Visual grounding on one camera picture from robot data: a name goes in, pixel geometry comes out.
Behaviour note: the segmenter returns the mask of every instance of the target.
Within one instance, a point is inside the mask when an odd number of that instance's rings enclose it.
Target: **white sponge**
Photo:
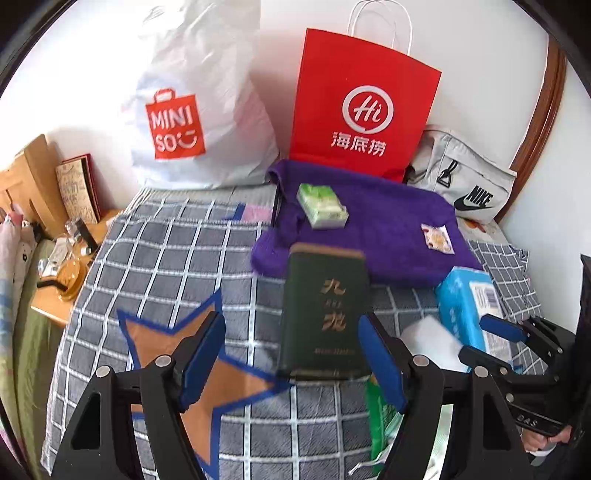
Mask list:
[[[439,368],[457,372],[468,370],[457,357],[462,344],[432,315],[406,327],[400,339],[413,355],[425,355]]]

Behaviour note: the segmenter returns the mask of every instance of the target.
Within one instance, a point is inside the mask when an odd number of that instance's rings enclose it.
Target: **white paper bag handle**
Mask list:
[[[408,35],[408,48],[407,48],[407,55],[410,55],[410,48],[413,44],[413,22],[410,19],[410,14],[408,13],[408,10],[406,9],[406,7],[401,4],[400,2],[397,2],[396,0],[359,0],[359,2],[357,2],[355,4],[355,6],[353,7],[353,9],[351,10],[351,14],[349,15],[349,23],[347,24],[347,35],[354,37],[355,36],[355,28],[357,27],[357,20],[359,19],[359,16],[361,14],[361,12],[363,11],[363,9],[365,7],[367,7],[369,4],[373,4],[374,2],[390,2],[392,4],[398,5],[400,8],[402,8],[404,10],[404,13],[406,13],[407,19],[408,19],[408,25],[410,26],[410,30],[409,30],[409,35]],[[357,10],[357,7],[361,5],[361,8],[359,9],[359,11],[357,12],[357,14],[355,15],[355,18],[353,18],[353,14],[355,13],[355,10]],[[392,37],[392,45],[391,48],[394,49],[394,41],[396,40],[396,22],[394,22],[394,36]]]

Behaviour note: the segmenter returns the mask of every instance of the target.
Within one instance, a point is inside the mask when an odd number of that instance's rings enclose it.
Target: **purple towel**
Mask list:
[[[482,270],[457,227],[453,206],[437,193],[293,160],[271,166],[269,175],[284,199],[275,228],[252,249],[252,267],[261,275],[285,278],[295,242],[362,250],[372,282],[398,287],[435,287],[455,266]],[[312,229],[296,199],[300,183],[330,185],[349,212],[345,228]],[[422,223],[445,225],[455,254],[430,250]]]

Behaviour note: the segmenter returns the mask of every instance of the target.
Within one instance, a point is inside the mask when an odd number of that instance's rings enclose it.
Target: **book cover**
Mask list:
[[[370,307],[363,252],[294,244],[284,287],[278,373],[343,379],[368,374],[357,324]]]
[[[90,155],[71,158],[56,167],[57,183],[66,212],[85,223],[100,221],[100,208],[93,184]]]

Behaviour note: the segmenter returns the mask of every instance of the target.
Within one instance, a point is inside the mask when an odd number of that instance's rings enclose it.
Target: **white wall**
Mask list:
[[[78,0],[44,35],[0,98],[0,167],[41,132],[64,157],[91,152],[108,203],[138,189],[118,112],[142,57],[134,28],[148,0]],[[287,152],[306,27],[344,32],[355,0],[262,0],[253,80]],[[449,125],[508,165],[527,128],[545,66],[546,35],[512,0],[403,0],[412,55],[443,71],[430,121]],[[397,16],[402,31],[404,17]],[[360,33],[388,41],[376,15]],[[336,52],[344,61],[359,61]]]
[[[530,250],[545,316],[575,331],[582,263],[591,255],[591,98],[569,65],[560,110],[530,179],[501,227]]]

